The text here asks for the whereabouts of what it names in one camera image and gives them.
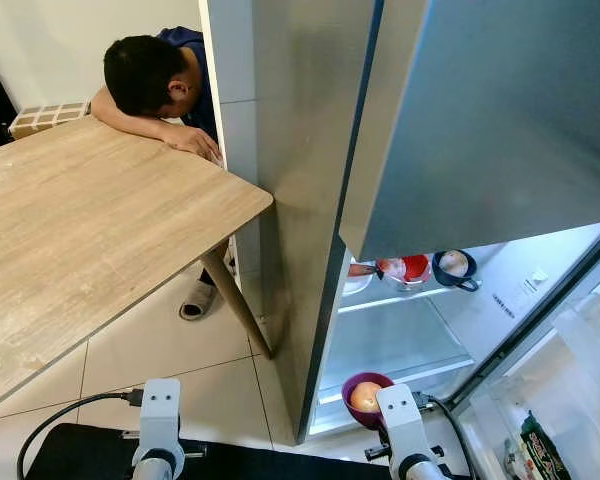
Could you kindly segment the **person hand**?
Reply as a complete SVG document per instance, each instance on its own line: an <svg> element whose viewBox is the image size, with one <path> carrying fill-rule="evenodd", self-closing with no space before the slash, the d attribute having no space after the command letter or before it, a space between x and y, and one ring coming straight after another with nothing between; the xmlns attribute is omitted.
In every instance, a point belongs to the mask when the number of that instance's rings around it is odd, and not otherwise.
<svg viewBox="0 0 600 480"><path fill-rule="evenodd" d="M218 143L199 128L167 123L160 132L159 140L176 150L196 154L210 163L223 165L221 148Z"/></svg>

